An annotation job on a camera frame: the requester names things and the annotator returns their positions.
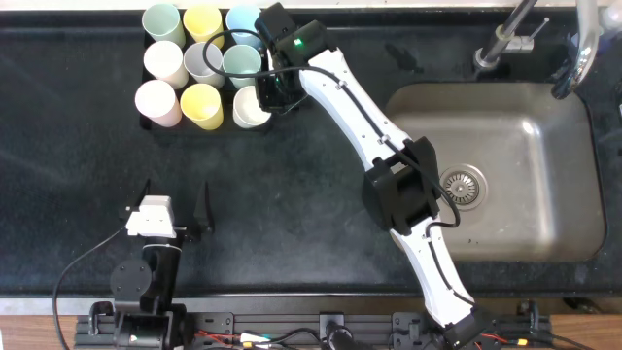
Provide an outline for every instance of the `sink basin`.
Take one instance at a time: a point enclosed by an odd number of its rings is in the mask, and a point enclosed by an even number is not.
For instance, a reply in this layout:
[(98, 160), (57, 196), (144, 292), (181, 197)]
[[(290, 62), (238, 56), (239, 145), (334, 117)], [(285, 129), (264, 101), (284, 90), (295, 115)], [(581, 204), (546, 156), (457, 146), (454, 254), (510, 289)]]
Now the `sink basin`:
[[(548, 84), (418, 84), (387, 116), (428, 137), (462, 224), (443, 231), (462, 261), (582, 261), (605, 239), (590, 123), (581, 100)], [(453, 221), (439, 200), (440, 217)]]

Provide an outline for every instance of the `white wall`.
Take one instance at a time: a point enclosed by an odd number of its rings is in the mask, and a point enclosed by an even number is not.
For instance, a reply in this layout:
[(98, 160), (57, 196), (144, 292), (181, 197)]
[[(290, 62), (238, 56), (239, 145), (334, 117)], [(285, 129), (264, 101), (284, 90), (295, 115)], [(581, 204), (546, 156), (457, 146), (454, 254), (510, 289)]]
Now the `white wall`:
[[(179, 8), (196, 3), (213, 3), (220, 8), (255, 3), (267, 7), (276, 0), (0, 0), (0, 10), (136, 10), (170, 2)], [(613, 0), (597, 0), (604, 6)], [(287, 8), (362, 7), (510, 7), (519, 0), (281, 0)], [(540, 0), (537, 6), (574, 6), (574, 0)]]

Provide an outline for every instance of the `black countertop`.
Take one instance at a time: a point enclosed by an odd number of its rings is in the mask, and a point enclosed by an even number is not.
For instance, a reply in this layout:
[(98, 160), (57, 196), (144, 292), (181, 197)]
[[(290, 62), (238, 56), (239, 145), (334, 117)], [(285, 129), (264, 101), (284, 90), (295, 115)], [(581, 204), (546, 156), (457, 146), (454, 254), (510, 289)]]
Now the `black countertop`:
[[(476, 78), (471, 56), (508, 11), (299, 12), (322, 20), (381, 107), (418, 82), (551, 82), (574, 30), (574, 9), (538, 10), (551, 23), (529, 54), (507, 54)], [(141, 84), (140, 14), (0, 15), (0, 295), (49, 296), (63, 267), (118, 227), (118, 209), (151, 178), (193, 208), (211, 185), (217, 232), (184, 248), (178, 297), (317, 293), (419, 296), (406, 256), (367, 217), (362, 168), (317, 104), (275, 120), (264, 136), (154, 136), (133, 105)], [(599, 57), (577, 93), (591, 112), (607, 236), (587, 262), (457, 262), (483, 296), (613, 295), (622, 291), (622, 128), (614, 88), (622, 45)], [(112, 268), (140, 256), (118, 237), (77, 265), (66, 294), (108, 296)]]

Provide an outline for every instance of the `white cup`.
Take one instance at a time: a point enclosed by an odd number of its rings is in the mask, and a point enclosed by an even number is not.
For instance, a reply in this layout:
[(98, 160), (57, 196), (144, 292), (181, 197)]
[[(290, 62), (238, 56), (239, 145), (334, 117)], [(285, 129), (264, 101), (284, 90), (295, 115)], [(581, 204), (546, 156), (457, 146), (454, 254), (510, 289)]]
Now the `white cup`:
[(182, 119), (175, 90), (163, 81), (152, 80), (141, 85), (134, 103), (138, 112), (164, 127), (174, 126)]
[(255, 87), (242, 87), (233, 97), (233, 121), (240, 127), (251, 128), (270, 119), (271, 113), (259, 106)]
[[(227, 73), (250, 74), (261, 69), (259, 52), (248, 45), (234, 45), (223, 56), (223, 69)], [(231, 82), (240, 89), (255, 84), (254, 78), (231, 78)]]
[(151, 44), (143, 57), (145, 68), (154, 78), (162, 80), (174, 89), (183, 88), (188, 82), (184, 68), (184, 54), (173, 42), (161, 41)]
[[(214, 88), (222, 88), (225, 84), (225, 77), (214, 73), (203, 60), (203, 49), (205, 43), (193, 44), (184, 53), (184, 66), (197, 82), (209, 84)], [(223, 70), (223, 54), (220, 49), (210, 44), (205, 54), (207, 60), (217, 69)]]
[(186, 44), (179, 10), (171, 4), (155, 4), (143, 14), (143, 28), (156, 41), (170, 41), (182, 48)]
[[(225, 23), (229, 29), (246, 29), (257, 33), (255, 21), (261, 9), (255, 5), (240, 5), (231, 8), (226, 13)], [(255, 49), (261, 46), (261, 39), (248, 33), (232, 33), (231, 36), (238, 45), (249, 45)]]

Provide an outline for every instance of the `cup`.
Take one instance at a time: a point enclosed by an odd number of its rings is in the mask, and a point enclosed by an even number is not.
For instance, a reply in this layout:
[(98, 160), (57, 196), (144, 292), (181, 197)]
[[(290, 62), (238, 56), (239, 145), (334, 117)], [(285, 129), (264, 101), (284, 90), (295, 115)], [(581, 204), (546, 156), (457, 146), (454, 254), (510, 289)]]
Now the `cup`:
[(163, 81), (152, 80), (141, 85), (134, 103), (138, 112), (164, 127), (174, 126), (182, 119), (175, 90)]
[[(223, 69), (227, 73), (257, 73), (261, 69), (259, 52), (248, 45), (234, 45), (223, 56)], [(240, 89), (255, 84), (254, 78), (231, 78), (231, 82)]]
[[(209, 84), (214, 88), (222, 88), (225, 77), (214, 73), (203, 60), (205, 43), (192, 44), (184, 53), (184, 66), (197, 82)], [(205, 53), (207, 60), (219, 70), (223, 69), (223, 53), (214, 44), (210, 44)]]
[(182, 94), (182, 112), (205, 130), (214, 130), (223, 123), (223, 104), (215, 87), (194, 84)]
[(174, 89), (183, 88), (188, 82), (188, 72), (184, 68), (184, 54), (173, 42), (151, 44), (145, 51), (143, 63), (154, 78), (170, 84)]
[[(255, 5), (235, 6), (226, 14), (225, 23), (228, 29), (247, 29), (257, 33), (255, 21), (261, 9)], [(261, 39), (252, 34), (232, 33), (231, 36), (238, 45), (248, 45), (255, 49), (261, 46)]]
[(242, 87), (233, 97), (233, 121), (240, 127), (260, 126), (272, 114), (263, 112), (259, 106), (255, 87)]
[[(184, 27), (190, 33), (194, 41), (204, 43), (214, 34), (223, 31), (223, 15), (221, 11), (213, 5), (196, 5), (189, 7), (184, 14)], [(212, 44), (222, 48), (225, 37), (221, 36), (214, 40)]]
[(171, 4), (155, 4), (143, 14), (143, 28), (156, 41), (170, 41), (180, 48), (186, 44), (186, 34), (179, 10)]

